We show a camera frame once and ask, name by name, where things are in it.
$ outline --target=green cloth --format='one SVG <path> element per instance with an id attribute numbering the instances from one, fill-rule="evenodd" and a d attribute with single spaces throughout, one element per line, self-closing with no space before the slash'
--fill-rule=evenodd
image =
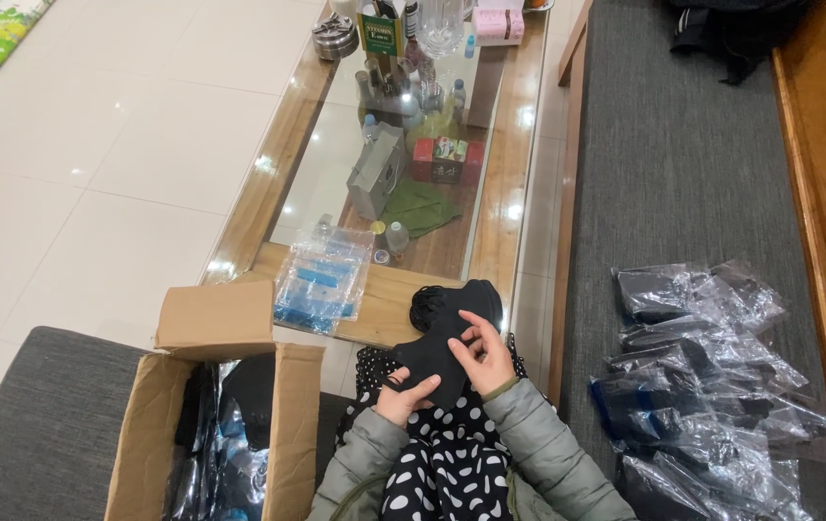
<path id="1" fill-rule="evenodd" d="M 415 239 L 458 215 L 461 211 L 429 183 L 417 183 L 405 177 L 387 200 L 380 219 L 387 226 L 398 220 L 409 231 L 410 238 Z"/>

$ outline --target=stainless steel container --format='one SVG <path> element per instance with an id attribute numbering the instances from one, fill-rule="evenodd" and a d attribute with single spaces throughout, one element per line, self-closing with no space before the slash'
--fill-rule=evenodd
<path id="1" fill-rule="evenodd" d="M 314 25 L 311 32 L 316 54 L 323 59 L 344 58 L 358 48 L 358 31 L 352 19 L 338 13 Z"/>

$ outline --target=white tile floor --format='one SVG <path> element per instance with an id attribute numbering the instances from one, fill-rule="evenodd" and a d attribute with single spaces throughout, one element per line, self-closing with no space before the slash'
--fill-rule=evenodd
<path id="1" fill-rule="evenodd" d="M 513 314 L 542 388 L 566 138 L 555 76 L 580 4 L 559 0 L 549 24 Z M 0 381 L 34 326 L 151 348 L 164 291 L 199 280 L 321 5 L 55 2 L 0 69 Z M 275 335 L 325 346 L 323 389 L 352 394 L 359 346 Z"/>

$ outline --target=glass coffee table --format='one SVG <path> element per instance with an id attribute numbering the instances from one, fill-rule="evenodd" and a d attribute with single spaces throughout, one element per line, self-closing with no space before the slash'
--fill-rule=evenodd
<path id="1" fill-rule="evenodd" d="M 320 19 L 329 15 L 324 6 Z M 358 320 L 340 322 L 336 338 L 385 348 L 415 339 L 419 332 L 408 318 L 413 294 L 422 286 L 461 287 L 472 278 L 490 280 L 497 288 L 504 308 L 500 326 L 508 329 L 547 14 L 526 13 L 525 23 L 521 45 L 477 47 L 465 57 L 462 43 L 455 54 L 434 61 L 445 93 L 458 79 L 467 92 L 458 123 L 442 127 L 442 134 L 482 144 L 482 164 L 476 170 L 472 166 L 476 176 L 470 183 L 430 183 L 460 216 L 411 239 L 401 260 L 373 264 Z M 372 221 L 359 215 L 346 182 L 362 153 L 360 120 L 368 112 L 359 106 L 355 76 L 372 57 L 359 46 L 331 62 L 307 44 L 202 284 L 274 279 L 298 231 L 323 216 L 339 226 L 370 228 Z M 389 110 L 379 116 L 402 125 Z M 414 141 L 405 150 L 401 179 L 411 177 L 412 168 L 422 168 L 411 160 Z"/>

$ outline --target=polka dot skirt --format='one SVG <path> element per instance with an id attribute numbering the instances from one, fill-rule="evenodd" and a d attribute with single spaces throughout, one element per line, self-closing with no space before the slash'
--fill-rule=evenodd
<path id="1" fill-rule="evenodd" d="M 515 343 L 510 352 L 516 376 L 526 378 Z M 344 444 L 342 436 L 352 428 L 361 410 L 378 402 L 378 375 L 390 374 L 400 367 L 379 349 L 358 351 L 358 398 L 339 423 L 337 448 Z M 380 519 L 513 518 L 506 507 L 506 467 L 512 457 L 501 443 L 493 421 L 483 411 L 483 401 L 473 385 L 465 383 L 463 395 L 450 411 L 432 407 L 410 414 L 406 431 L 410 443 L 391 468 Z"/>

